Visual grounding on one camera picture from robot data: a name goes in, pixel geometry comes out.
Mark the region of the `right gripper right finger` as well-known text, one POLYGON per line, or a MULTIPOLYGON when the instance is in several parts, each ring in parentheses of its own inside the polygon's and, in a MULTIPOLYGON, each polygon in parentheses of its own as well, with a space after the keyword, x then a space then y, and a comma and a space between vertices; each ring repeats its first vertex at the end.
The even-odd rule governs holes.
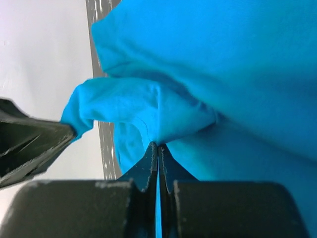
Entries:
POLYGON ((273 182, 199 181, 158 148, 164 238, 307 238, 287 189, 273 182))

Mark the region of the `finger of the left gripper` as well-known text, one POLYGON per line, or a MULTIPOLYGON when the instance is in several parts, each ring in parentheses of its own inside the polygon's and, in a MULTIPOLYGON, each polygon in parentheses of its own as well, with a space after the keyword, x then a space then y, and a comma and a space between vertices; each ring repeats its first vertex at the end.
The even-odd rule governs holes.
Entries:
POLYGON ((72 126, 57 121, 32 118, 12 100, 0 100, 0 159, 4 160, 34 142, 50 145, 76 137, 72 126))
POLYGON ((47 162, 56 159, 73 139, 59 140, 42 146, 39 142, 34 142, 13 156, 0 160, 0 187, 6 188, 31 180, 36 174, 41 173, 47 162))

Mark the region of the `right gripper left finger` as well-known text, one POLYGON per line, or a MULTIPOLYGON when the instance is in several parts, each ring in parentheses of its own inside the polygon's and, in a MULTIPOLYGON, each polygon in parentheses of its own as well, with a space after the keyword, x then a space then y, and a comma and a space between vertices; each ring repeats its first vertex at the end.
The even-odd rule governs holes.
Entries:
POLYGON ((13 199, 3 238, 153 238, 158 148, 117 180, 36 180, 13 199))

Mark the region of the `blue t shirt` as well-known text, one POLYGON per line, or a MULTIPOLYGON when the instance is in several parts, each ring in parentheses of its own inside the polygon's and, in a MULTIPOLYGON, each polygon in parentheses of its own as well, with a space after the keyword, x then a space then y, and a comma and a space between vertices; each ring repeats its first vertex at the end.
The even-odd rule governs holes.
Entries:
POLYGON ((201 180, 280 183, 316 237, 316 1, 123 0, 91 29, 106 77, 62 123, 114 123, 122 172, 153 141, 201 180))

